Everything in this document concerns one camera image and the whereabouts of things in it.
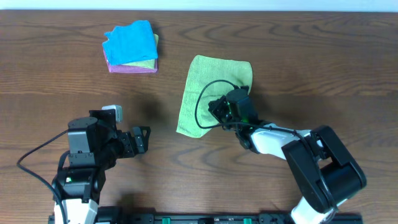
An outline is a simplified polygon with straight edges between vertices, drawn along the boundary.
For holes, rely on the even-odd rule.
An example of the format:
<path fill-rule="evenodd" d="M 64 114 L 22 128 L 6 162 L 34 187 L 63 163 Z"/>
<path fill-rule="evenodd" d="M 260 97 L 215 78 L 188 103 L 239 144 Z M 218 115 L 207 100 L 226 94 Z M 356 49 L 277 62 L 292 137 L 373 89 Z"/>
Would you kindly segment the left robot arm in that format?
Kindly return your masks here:
<path fill-rule="evenodd" d="M 144 154 L 151 129 L 134 127 L 123 132 L 116 119 L 89 116 L 68 123 L 69 154 L 62 156 L 52 187 L 58 193 L 55 223 L 95 223 L 105 171 L 118 159 Z"/>

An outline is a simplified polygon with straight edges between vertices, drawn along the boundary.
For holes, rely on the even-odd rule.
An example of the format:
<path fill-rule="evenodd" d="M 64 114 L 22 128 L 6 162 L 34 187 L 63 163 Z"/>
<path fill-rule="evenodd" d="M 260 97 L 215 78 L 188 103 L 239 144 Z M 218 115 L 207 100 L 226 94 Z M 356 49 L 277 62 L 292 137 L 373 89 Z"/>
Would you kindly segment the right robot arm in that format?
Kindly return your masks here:
<path fill-rule="evenodd" d="M 290 213 L 294 223 L 330 222 L 338 207 L 367 185 L 364 172 L 329 126 L 281 128 L 260 120 L 247 96 L 222 96 L 209 102 L 208 111 L 223 129 L 235 132 L 243 148 L 287 161 L 302 193 Z"/>

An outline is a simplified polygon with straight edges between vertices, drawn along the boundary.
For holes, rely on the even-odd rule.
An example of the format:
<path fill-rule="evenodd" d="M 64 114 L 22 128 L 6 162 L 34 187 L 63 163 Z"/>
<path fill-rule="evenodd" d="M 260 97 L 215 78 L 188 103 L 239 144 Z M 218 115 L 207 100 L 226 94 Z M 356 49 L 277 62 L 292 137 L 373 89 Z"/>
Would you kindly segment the light green cloth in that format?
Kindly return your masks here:
<path fill-rule="evenodd" d="M 208 103 L 226 95 L 234 86 L 252 86 L 252 66 L 246 61 L 197 55 L 188 70 L 177 133 L 200 138 L 218 124 Z"/>

